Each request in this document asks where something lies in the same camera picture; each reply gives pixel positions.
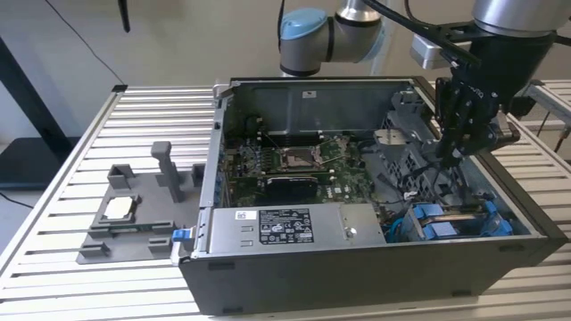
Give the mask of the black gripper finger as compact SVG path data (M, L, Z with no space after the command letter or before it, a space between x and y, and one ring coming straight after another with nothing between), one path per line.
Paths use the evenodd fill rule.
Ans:
M436 157L440 166L449 168L457 164L453 150L463 137L463 126L467 116L467 94L461 84L452 78L436 79L436 121L440 125L440 142L436 148Z
M513 123L503 112L485 125L477 125L463 135L459 144L459 153L468 156L481 150L493 151L519 141L521 135Z

